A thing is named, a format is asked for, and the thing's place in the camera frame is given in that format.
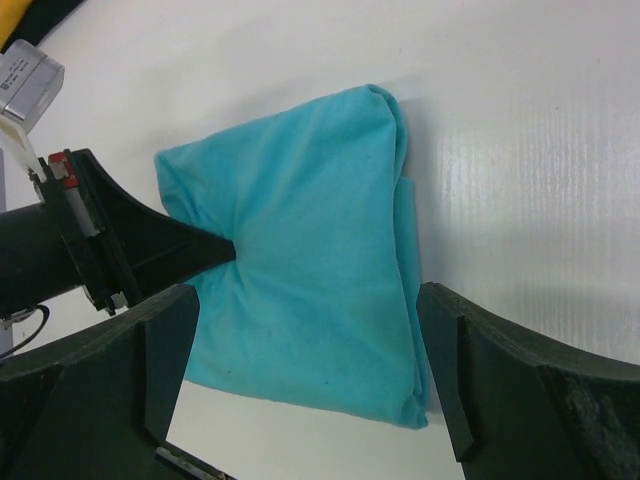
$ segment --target cable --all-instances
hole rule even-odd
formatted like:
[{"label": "cable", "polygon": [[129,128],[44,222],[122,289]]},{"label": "cable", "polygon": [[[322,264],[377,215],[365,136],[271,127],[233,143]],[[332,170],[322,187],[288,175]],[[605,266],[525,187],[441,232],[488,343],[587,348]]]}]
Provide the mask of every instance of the cable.
[{"label": "cable", "polygon": [[3,352],[0,354],[0,360],[4,360],[5,358],[7,358],[9,355],[11,355],[12,353],[17,352],[18,350],[20,350],[22,347],[26,346],[28,343],[30,343],[34,338],[36,338],[38,336],[38,334],[42,331],[42,329],[44,328],[44,326],[47,324],[47,321],[49,320],[49,315],[51,315],[51,311],[49,310],[48,307],[45,307],[44,305],[36,305],[34,307],[34,310],[40,310],[42,312],[42,322],[40,323],[40,326],[38,327],[38,329],[33,332],[30,336],[28,336],[27,338],[25,338],[22,342],[20,342],[18,345],[16,345],[13,348],[10,348],[9,350],[7,350],[6,352]]}]

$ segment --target cloth fold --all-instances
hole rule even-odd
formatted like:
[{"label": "cloth fold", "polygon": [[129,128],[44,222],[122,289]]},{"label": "cloth fold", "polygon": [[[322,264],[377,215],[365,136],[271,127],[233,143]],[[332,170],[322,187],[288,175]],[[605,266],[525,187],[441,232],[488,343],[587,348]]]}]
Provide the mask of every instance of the cloth fold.
[{"label": "cloth fold", "polygon": [[169,214],[237,250],[191,282],[187,380],[426,425],[406,148],[397,102],[370,85],[158,153]]}]

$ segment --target folded fabric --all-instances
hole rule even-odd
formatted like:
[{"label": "folded fabric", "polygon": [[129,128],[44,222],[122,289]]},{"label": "folded fabric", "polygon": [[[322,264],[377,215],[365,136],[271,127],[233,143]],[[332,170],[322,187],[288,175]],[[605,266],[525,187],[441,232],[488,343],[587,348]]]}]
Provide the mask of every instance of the folded fabric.
[{"label": "folded fabric", "polygon": [[188,380],[426,425],[406,144],[394,98],[366,86],[156,156],[169,214],[237,250],[192,280]]}]

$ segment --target white table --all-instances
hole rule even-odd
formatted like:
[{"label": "white table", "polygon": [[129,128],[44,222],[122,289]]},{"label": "white table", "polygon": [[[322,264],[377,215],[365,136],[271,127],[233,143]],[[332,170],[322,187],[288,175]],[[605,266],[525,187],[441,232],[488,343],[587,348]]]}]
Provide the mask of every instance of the white table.
[{"label": "white table", "polygon": [[[40,154],[90,147],[161,209],[157,150],[378,83],[412,134],[424,279],[640,363],[638,14],[632,0],[88,0],[42,45],[66,79],[32,139]],[[7,170],[8,207],[34,202]],[[79,291],[50,305],[36,345],[104,318]],[[170,439],[241,480],[461,479],[435,420],[410,432],[185,383]]]}]

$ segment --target yellow object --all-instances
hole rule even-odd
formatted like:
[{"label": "yellow object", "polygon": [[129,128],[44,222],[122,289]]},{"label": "yellow object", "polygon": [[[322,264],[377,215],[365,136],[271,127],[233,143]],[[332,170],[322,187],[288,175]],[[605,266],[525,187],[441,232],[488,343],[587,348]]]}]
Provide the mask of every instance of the yellow object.
[{"label": "yellow object", "polygon": [[33,0],[0,0],[0,46],[18,26]]}]

